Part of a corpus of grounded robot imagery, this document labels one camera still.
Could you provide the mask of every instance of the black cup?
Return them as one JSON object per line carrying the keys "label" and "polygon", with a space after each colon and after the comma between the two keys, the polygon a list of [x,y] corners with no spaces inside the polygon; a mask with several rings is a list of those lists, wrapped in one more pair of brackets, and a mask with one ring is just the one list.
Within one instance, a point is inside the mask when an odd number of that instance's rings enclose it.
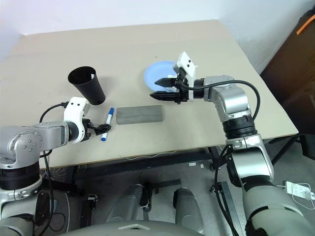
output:
{"label": "black cup", "polygon": [[99,105],[105,101],[105,94],[98,82],[94,68],[89,66],[76,68],[70,72],[68,80],[92,105]]}

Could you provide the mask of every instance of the white marker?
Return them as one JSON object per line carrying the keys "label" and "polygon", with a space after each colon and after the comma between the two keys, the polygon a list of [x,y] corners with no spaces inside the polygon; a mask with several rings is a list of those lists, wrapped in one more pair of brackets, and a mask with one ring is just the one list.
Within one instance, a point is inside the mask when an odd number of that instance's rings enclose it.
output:
{"label": "white marker", "polygon": [[[112,107],[112,108],[109,110],[108,117],[107,117],[107,120],[106,120],[106,124],[110,124],[110,122],[112,121],[113,114],[114,114],[114,108]],[[107,134],[108,134],[108,132],[102,134],[101,141],[106,141]]]}

